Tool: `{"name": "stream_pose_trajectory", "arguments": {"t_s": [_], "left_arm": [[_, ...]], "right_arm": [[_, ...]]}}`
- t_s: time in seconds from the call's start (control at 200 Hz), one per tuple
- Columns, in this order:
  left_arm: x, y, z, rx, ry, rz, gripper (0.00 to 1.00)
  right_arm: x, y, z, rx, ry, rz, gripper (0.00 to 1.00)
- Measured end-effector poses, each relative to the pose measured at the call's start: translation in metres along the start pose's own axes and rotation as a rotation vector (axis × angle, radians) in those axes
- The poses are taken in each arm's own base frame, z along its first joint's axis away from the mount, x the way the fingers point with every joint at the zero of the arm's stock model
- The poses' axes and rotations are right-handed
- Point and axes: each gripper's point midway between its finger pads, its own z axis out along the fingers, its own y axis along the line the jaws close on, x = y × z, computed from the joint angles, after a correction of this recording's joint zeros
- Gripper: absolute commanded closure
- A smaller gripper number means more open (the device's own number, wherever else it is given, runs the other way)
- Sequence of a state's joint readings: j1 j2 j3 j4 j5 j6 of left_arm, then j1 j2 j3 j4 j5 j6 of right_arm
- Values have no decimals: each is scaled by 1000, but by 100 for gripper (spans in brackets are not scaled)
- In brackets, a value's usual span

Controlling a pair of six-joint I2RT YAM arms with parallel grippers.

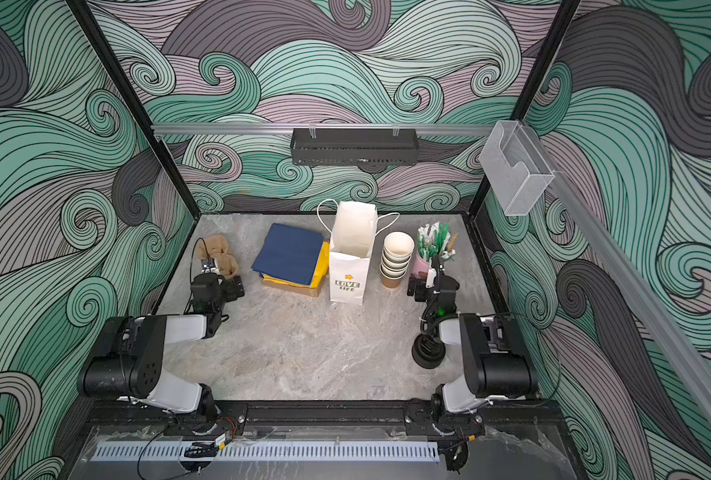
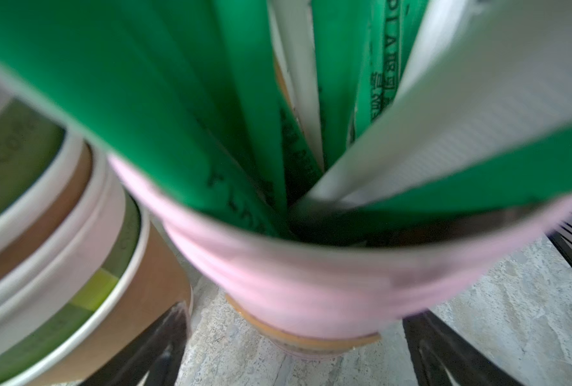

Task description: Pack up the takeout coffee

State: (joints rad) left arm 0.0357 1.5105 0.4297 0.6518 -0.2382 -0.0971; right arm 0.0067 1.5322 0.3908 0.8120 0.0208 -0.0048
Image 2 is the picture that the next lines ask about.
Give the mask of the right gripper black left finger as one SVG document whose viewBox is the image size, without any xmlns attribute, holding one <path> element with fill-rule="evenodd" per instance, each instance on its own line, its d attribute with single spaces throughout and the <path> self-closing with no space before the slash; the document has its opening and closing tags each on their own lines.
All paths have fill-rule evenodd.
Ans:
<svg viewBox="0 0 572 386">
<path fill-rule="evenodd" d="M 174 385 L 185 355 L 189 311 L 177 302 L 83 385 Z"/>
</svg>

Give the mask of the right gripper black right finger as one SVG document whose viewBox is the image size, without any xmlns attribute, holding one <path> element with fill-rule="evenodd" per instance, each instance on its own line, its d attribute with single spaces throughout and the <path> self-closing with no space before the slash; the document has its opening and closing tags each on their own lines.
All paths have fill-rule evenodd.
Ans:
<svg viewBox="0 0 572 386">
<path fill-rule="evenodd" d="M 405 318 L 403 329 L 419 385 L 521 384 L 429 310 Z"/>
</svg>

